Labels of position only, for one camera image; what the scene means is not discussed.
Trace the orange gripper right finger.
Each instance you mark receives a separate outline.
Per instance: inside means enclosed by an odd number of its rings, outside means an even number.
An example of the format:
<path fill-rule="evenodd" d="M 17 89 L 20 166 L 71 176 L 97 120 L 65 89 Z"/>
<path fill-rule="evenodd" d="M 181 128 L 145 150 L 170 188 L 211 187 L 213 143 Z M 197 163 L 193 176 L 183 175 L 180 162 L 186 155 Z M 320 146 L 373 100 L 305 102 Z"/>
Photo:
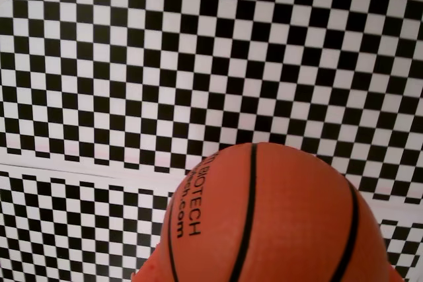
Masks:
<path fill-rule="evenodd" d="M 387 264 L 387 267 L 389 274 L 389 282 L 404 282 L 404 279 L 391 264 Z"/>

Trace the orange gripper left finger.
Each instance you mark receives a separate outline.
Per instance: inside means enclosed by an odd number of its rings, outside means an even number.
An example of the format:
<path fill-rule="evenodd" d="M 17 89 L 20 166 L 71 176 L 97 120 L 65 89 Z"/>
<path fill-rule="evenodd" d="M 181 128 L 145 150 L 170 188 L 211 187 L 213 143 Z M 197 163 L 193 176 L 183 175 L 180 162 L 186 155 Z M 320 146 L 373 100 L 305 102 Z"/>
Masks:
<path fill-rule="evenodd" d="M 166 281 L 161 264 L 161 247 L 156 246 L 154 252 L 145 263 L 131 274 L 131 282 L 164 282 Z"/>

